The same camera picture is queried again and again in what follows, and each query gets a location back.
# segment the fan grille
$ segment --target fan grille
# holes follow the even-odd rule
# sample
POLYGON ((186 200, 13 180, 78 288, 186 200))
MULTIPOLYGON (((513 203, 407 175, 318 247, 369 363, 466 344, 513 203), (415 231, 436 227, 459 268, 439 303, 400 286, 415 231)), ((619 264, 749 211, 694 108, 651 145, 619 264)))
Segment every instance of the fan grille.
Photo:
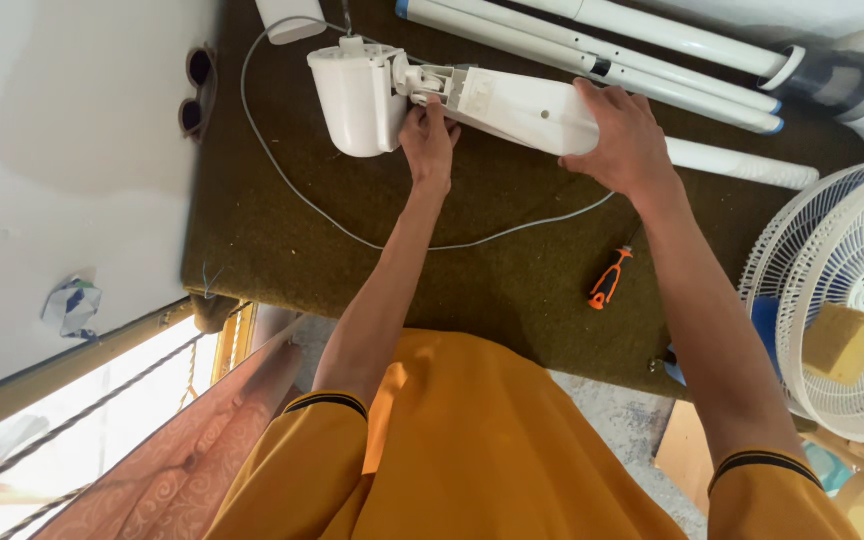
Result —
MULTIPOLYGON (((812 232, 839 202, 863 184, 864 164, 813 183, 775 215, 755 242, 739 282, 739 298, 749 315, 756 298, 782 298, 792 267, 812 232)), ((784 381, 782 386, 789 409, 809 417, 784 381)))
POLYGON ((802 366, 803 333, 822 304, 864 311, 864 184, 827 213, 791 268, 775 325, 778 364, 799 405, 835 433, 864 441, 864 372, 846 386, 802 366))

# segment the table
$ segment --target table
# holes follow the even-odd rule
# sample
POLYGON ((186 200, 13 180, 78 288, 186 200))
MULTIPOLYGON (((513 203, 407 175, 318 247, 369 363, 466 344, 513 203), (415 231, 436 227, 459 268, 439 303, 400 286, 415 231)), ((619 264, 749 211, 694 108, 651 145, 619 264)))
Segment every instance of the table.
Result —
MULTIPOLYGON (((332 226, 288 188, 250 129, 239 96, 242 63, 262 31, 254 2, 226 3, 218 45, 219 94, 201 147, 181 276, 186 289, 339 317, 379 257, 332 226)), ((559 81, 563 71, 399 19, 392 2, 352 0, 356 31, 436 64, 478 64, 559 81)), ((340 23, 337 0, 322 2, 340 23)), ((589 34, 751 85, 742 74, 636 43, 589 34)), ((339 32, 256 50, 246 92, 270 148, 296 186, 360 237, 383 244, 411 187, 402 152, 354 158, 332 145, 306 56, 338 43, 339 32)), ((798 164, 823 175, 864 162, 850 129, 807 108, 786 106, 786 128, 762 136, 664 104, 653 104, 666 135, 798 164)), ((702 232, 727 275, 738 282, 750 250, 793 191, 679 169, 702 232)), ((432 240, 441 246, 483 239, 510 227, 587 206, 607 194, 592 178, 570 174, 556 157, 465 129, 455 151, 453 188, 432 240)), ((685 389, 648 362, 670 340, 645 234, 612 303, 591 309, 588 293, 610 251, 639 225, 615 196, 574 219, 532 227, 482 246, 429 253, 406 325, 473 334, 545 367, 622 387, 682 398, 685 389)))

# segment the sunglasses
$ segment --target sunglasses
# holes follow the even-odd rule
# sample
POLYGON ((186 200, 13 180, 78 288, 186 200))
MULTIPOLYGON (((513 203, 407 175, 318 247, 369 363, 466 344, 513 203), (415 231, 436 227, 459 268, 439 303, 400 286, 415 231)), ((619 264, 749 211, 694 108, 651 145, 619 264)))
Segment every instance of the sunglasses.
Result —
POLYGON ((202 142, 206 129, 209 128, 219 87, 215 51, 209 48, 209 43, 189 51, 185 59, 185 74, 196 92, 194 98, 187 99, 178 106, 178 128, 182 130, 184 138, 202 142))

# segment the hand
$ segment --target hand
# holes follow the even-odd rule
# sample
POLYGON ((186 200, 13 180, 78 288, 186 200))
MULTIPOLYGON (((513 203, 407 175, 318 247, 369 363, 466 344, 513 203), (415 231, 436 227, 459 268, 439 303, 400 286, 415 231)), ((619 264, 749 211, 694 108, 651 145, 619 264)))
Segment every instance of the hand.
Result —
POLYGON ((415 106, 398 134, 412 169, 412 190, 431 191, 442 198, 452 189, 452 149, 462 128, 446 119, 439 96, 429 96, 426 106, 415 106))
POLYGON ((621 86, 599 89, 582 78, 572 84, 599 125, 599 144, 589 153, 563 155, 560 167, 593 177, 633 204, 681 184, 645 96, 629 96, 621 86))

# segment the yellow sponge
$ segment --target yellow sponge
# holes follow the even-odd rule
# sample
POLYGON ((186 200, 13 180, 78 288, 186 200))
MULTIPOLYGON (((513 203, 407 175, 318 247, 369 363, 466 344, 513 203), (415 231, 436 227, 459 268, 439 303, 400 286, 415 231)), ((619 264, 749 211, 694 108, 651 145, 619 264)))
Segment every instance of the yellow sponge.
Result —
POLYGON ((826 302, 805 330, 801 363, 816 377, 846 386, 864 370, 864 311, 826 302))

